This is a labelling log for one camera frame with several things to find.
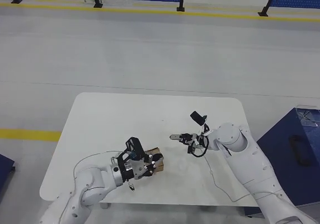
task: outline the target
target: white cable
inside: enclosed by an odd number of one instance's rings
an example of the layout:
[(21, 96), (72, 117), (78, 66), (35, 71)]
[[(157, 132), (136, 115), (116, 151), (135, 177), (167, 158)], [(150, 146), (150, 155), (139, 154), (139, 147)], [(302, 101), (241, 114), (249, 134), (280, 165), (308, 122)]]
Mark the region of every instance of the white cable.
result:
[(212, 168), (211, 168), (211, 166), (210, 166), (210, 163), (209, 163), (209, 161), (207, 160), (207, 158), (206, 158), (205, 155), (204, 155), (203, 157), (205, 158), (207, 164), (209, 165), (210, 174), (211, 174), (212, 179), (213, 179), (213, 181), (214, 181), (214, 185), (215, 185), (218, 189), (220, 189), (223, 193), (225, 193), (225, 194), (227, 195), (227, 197), (231, 200), (231, 202), (237, 202), (237, 201), (241, 200), (242, 198), (245, 198), (245, 197), (247, 197), (247, 196), (249, 196), (249, 195), (252, 195), (252, 194), (260, 194), (260, 193), (274, 194), (275, 196), (277, 196), (277, 198), (279, 198), (279, 199), (282, 200), (283, 202), (289, 204), (289, 205), (292, 206), (293, 208), (297, 209), (301, 214), (305, 215), (306, 217), (308, 217), (308, 218), (309, 218), (310, 220), (312, 220), (313, 222), (318, 223), (314, 218), (312, 218), (311, 216), (309, 216), (309, 215), (307, 215), (306, 213), (302, 212), (302, 211), (299, 210), (296, 206), (294, 206), (293, 204), (289, 203), (287, 200), (285, 200), (284, 198), (280, 197), (278, 194), (273, 193), (273, 192), (255, 192), (255, 193), (249, 193), (249, 194), (246, 194), (246, 195), (244, 195), (244, 196), (242, 196), (242, 197), (240, 197), (240, 198), (238, 198), (238, 199), (236, 199), (236, 200), (232, 200), (231, 196), (230, 196), (224, 189), (222, 189), (221, 187), (219, 187), (219, 186), (216, 184), (215, 177), (214, 177)]
[(58, 224), (60, 224), (60, 220), (62, 219), (62, 216), (63, 216), (65, 210), (66, 210), (67, 207), (68, 207), (69, 201), (70, 201), (70, 199), (74, 196), (74, 194), (75, 194), (75, 192), (76, 192), (76, 190), (77, 190), (77, 186), (76, 186), (76, 168), (77, 168), (78, 164), (80, 164), (83, 160), (85, 160), (85, 159), (87, 159), (87, 158), (89, 158), (89, 157), (97, 156), (97, 155), (104, 154), (104, 153), (108, 153), (108, 152), (122, 152), (122, 151), (106, 151), (106, 152), (95, 153), (95, 154), (89, 155), (89, 156), (84, 157), (83, 159), (79, 160), (79, 161), (77, 162), (77, 164), (74, 166), (74, 168), (73, 168), (74, 190), (70, 193), (70, 197), (69, 197), (69, 199), (68, 199), (68, 201), (67, 201), (67, 203), (66, 203), (66, 205), (65, 205), (65, 207), (64, 207), (64, 209), (63, 209), (63, 211), (62, 211), (62, 213), (60, 214), (60, 217), (59, 217), (59, 219), (58, 219)]

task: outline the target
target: black cable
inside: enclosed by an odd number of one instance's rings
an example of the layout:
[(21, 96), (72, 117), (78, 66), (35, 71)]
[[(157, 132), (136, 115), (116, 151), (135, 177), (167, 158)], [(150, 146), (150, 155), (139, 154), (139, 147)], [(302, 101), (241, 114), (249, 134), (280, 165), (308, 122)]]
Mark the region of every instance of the black cable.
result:
[(206, 140), (207, 140), (207, 144), (206, 144), (206, 147), (205, 147), (204, 152), (203, 152), (201, 155), (196, 155), (196, 154), (194, 154), (194, 152), (191, 150), (191, 154), (192, 154), (193, 156), (197, 157), (197, 158), (203, 157), (203, 156), (206, 154), (207, 149), (209, 148), (209, 143), (210, 143), (209, 138), (208, 138), (207, 136), (204, 136), (204, 137), (205, 137)]

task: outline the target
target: blue barrier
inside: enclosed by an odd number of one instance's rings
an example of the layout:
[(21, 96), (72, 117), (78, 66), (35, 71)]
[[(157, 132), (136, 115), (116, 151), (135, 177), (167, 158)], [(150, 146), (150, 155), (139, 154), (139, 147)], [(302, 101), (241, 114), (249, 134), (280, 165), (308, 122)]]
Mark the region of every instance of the blue barrier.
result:
[(320, 0), (274, 0), (273, 7), (290, 7), (290, 8), (319, 8)]

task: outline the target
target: black post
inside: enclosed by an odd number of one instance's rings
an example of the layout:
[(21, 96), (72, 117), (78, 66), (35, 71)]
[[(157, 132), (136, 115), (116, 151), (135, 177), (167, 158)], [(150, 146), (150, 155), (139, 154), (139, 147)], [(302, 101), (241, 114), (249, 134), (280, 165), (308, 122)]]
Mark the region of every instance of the black post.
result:
[(183, 7), (183, 0), (180, 0), (180, 5), (176, 8), (177, 12), (184, 12), (185, 8)]
[(101, 8), (101, 7), (103, 7), (103, 4), (100, 3), (100, 0), (94, 0), (94, 1), (95, 1), (94, 8)]
[(267, 11), (270, 8), (273, 0), (268, 0), (267, 5), (263, 7), (262, 12), (258, 12), (260, 16), (268, 16)]

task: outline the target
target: black handle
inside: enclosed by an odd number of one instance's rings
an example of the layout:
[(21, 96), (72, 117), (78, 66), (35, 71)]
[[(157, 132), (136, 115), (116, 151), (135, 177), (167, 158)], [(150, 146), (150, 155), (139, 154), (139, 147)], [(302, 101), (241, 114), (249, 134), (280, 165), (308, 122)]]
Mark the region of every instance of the black handle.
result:
[(295, 160), (297, 161), (298, 165), (308, 167), (312, 163), (309, 160), (300, 157), (300, 153), (299, 153), (298, 146), (297, 146), (297, 142), (299, 142), (300, 140), (301, 140), (300, 136), (296, 136), (296, 135), (290, 136), (289, 137), (289, 145), (294, 152), (294, 157), (295, 157)]

